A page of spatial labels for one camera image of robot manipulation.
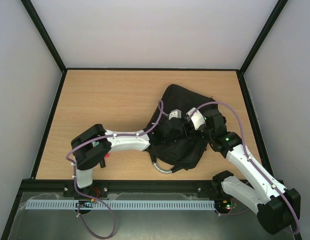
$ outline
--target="wooden surface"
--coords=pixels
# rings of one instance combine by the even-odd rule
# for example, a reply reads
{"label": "wooden surface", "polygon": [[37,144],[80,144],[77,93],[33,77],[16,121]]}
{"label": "wooden surface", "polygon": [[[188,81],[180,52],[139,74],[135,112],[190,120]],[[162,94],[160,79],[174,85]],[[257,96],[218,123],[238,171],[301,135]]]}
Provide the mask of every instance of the wooden surface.
{"label": "wooden surface", "polygon": [[[143,129],[170,84],[177,84],[232,106],[243,122],[246,144],[259,154],[235,71],[136,71],[69,70],[58,101],[36,179],[71,179],[72,167],[65,159],[71,140],[94,124],[105,129],[131,132]],[[224,106],[227,129],[240,134],[238,122]],[[240,179],[240,171],[220,153],[208,148],[194,169],[164,175],[154,169],[147,152],[112,152],[93,171],[96,180],[211,180],[229,170]],[[170,166],[160,160],[163,168]]]}

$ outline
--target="black metal bar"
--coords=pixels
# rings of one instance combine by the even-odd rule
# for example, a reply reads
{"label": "black metal bar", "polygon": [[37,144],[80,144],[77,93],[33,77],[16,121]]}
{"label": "black metal bar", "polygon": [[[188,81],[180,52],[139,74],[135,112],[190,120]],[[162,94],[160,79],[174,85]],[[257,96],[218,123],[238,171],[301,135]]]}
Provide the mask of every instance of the black metal bar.
{"label": "black metal bar", "polygon": [[42,155],[43,155],[43,152],[44,152],[45,144],[46,144],[47,138],[49,136],[49,132],[50,132],[51,125],[52,125],[52,122],[53,122],[53,118],[54,118],[54,114],[55,114],[55,111],[56,111],[56,108],[57,108],[57,104],[58,104],[59,99],[60,99],[60,95],[61,95],[61,92],[62,92],[62,88],[63,88],[63,84],[64,84],[64,81],[65,81],[66,74],[67,74],[67,69],[62,73],[61,78],[60,78],[60,82],[59,82],[59,85],[58,85],[58,88],[57,88],[55,99],[54,99],[53,105],[51,107],[49,116],[48,116],[48,120],[47,120],[47,124],[46,124],[46,127],[45,127],[45,131],[44,131],[42,140],[40,142],[40,146],[39,146],[39,150],[38,150],[38,153],[37,153],[37,156],[36,156],[36,160],[35,160],[33,169],[31,171],[30,177],[32,179],[34,179],[36,177],[37,171],[38,171],[39,166],[40,166],[40,162],[41,162]]}
{"label": "black metal bar", "polygon": [[[197,194],[199,198],[224,200],[230,195],[219,196],[212,187],[212,180],[94,180],[92,188],[108,193],[180,193],[185,195]],[[74,191],[73,180],[36,180],[24,179],[19,187],[17,196],[24,192],[64,193],[64,197],[83,198]]]}
{"label": "black metal bar", "polygon": [[120,70],[120,71],[237,71],[218,68],[150,68],[150,67],[69,67],[67,70]]}
{"label": "black metal bar", "polygon": [[260,49],[261,45],[263,44],[265,38],[267,37],[267,35],[271,31],[274,23],[276,22],[277,18],[281,14],[281,12],[282,12],[282,10],[285,7],[287,2],[288,2],[288,0],[278,0],[278,2],[276,3],[273,11],[269,15],[269,17],[268,17],[264,27],[262,28],[262,30],[261,30],[260,34],[258,35],[258,37],[257,37],[257,39],[256,39],[256,41],[255,41],[255,43],[253,45],[253,47],[249,51],[249,54],[247,55],[243,65],[240,68],[240,71],[243,74],[249,68],[249,65],[253,61],[253,58],[255,57],[256,53],[258,52],[258,50]]}
{"label": "black metal bar", "polygon": [[295,240],[302,240],[301,233],[294,235]]}
{"label": "black metal bar", "polygon": [[31,20],[33,21],[35,27],[37,28],[39,34],[43,38],[48,50],[50,51],[51,55],[53,56],[56,64],[58,65],[61,72],[66,71],[66,67],[57,52],[48,32],[46,31],[39,15],[37,14],[31,0],[20,0],[22,4],[24,5],[26,11],[28,12],[28,15],[30,16]]}
{"label": "black metal bar", "polygon": [[245,102],[250,125],[252,128],[254,137],[255,137],[261,164],[273,176],[274,174],[273,174],[272,166],[270,163],[270,159],[266,152],[265,144],[264,144],[262,133],[260,130],[260,125],[255,115],[254,107],[253,107],[252,100],[249,94],[249,90],[247,88],[247,85],[244,79],[244,75],[241,71],[237,71],[236,73],[237,73],[237,78],[238,78],[239,86],[241,89],[241,93],[243,95],[243,99]]}

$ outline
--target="white wall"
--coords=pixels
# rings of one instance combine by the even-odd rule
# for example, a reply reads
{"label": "white wall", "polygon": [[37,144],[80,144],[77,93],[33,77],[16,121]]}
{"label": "white wall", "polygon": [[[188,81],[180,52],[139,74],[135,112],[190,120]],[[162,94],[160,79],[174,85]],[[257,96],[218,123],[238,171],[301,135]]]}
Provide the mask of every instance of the white wall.
{"label": "white wall", "polygon": [[241,67],[277,0],[32,0],[67,67]]}
{"label": "white wall", "polygon": [[21,1],[0,1],[0,238],[29,178],[61,72]]}
{"label": "white wall", "polygon": [[245,78],[274,174],[301,194],[310,240],[310,0],[288,1]]}

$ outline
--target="white cable tray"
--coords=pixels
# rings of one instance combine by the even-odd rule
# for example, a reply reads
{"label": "white cable tray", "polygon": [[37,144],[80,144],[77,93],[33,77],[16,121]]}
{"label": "white cable tray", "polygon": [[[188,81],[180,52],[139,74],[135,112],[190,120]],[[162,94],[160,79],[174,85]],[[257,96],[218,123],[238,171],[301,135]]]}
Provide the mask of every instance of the white cable tray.
{"label": "white cable tray", "polygon": [[[214,201],[208,200],[105,200],[104,202],[113,210],[215,210]],[[77,210],[78,207],[78,200],[29,200],[25,209]],[[81,209],[107,210],[101,202],[88,202]]]}

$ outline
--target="green led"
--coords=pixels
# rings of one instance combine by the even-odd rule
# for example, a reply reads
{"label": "green led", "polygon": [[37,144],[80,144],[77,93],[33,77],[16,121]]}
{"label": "green led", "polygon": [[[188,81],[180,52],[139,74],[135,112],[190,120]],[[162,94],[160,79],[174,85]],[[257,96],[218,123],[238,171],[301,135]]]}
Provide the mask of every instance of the green led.
{"label": "green led", "polygon": [[98,141],[93,141],[91,144],[93,145],[93,147],[96,147],[100,143]]}

